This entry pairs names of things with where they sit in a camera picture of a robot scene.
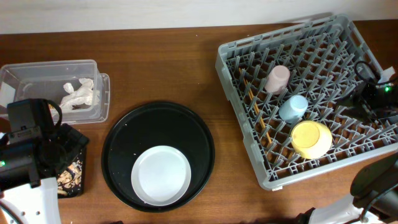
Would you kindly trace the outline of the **yellow bowl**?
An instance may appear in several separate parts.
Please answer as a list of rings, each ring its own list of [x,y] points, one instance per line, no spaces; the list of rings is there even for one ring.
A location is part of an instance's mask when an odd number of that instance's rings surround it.
[[[305,159],[317,159],[326,154],[333,141],[329,128],[315,121],[296,124],[290,136],[295,152]]]

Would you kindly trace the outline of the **light blue cup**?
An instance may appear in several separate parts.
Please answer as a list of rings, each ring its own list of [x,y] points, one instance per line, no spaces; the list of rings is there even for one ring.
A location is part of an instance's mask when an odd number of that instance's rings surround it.
[[[304,115],[307,108],[307,99],[302,95],[294,95],[281,105],[279,116],[283,121],[293,123]]]

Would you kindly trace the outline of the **pink cup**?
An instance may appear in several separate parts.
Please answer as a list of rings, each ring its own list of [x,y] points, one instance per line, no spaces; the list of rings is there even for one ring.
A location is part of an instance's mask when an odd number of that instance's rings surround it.
[[[290,70],[283,65],[275,66],[267,77],[265,91],[279,95],[286,88],[290,78]]]

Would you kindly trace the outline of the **grey round plate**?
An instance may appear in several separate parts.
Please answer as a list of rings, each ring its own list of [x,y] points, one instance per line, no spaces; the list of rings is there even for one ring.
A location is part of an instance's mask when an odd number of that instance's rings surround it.
[[[178,201],[188,190],[191,167],[182,152],[171,146],[155,146],[135,161],[131,184],[146,204],[163,207]]]

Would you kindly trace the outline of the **white tissue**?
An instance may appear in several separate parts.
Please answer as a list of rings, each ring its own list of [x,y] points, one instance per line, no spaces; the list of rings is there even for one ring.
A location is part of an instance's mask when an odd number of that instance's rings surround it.
[[[66,83],[63,89],[68,93],[61,100],[59,107],[62,111],[71,111],[74,106],[95,105],[99,102],[100,93],[94,90],[94,81],[90,78],[79,78],[81,86],[75,90],[71,83]]]

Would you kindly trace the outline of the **peanut shells and rice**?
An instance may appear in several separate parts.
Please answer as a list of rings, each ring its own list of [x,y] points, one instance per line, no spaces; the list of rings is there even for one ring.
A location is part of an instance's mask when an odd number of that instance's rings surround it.
[[[77,197],[83,192],[83,162],[72,162],[57,178],[58,198]]]

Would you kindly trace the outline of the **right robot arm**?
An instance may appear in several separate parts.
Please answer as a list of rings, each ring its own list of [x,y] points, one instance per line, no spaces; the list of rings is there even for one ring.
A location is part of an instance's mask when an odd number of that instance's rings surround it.
[[[336,102],[347,114],[365,121],[390,118],[397,112],[397,86],[363,83]],[[363,167],[350,194],[323,208],[299,214],[294,223],[391,223],[397,220],[397,154]]]

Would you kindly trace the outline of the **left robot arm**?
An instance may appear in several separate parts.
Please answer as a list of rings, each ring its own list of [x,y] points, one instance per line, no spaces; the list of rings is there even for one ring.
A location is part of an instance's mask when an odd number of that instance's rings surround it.
[[[89,139],[59,118],[51,100],[7,105],[11,132],[1,138],[1,212],[8,223],[60,223],[57,179],[83,154]]]

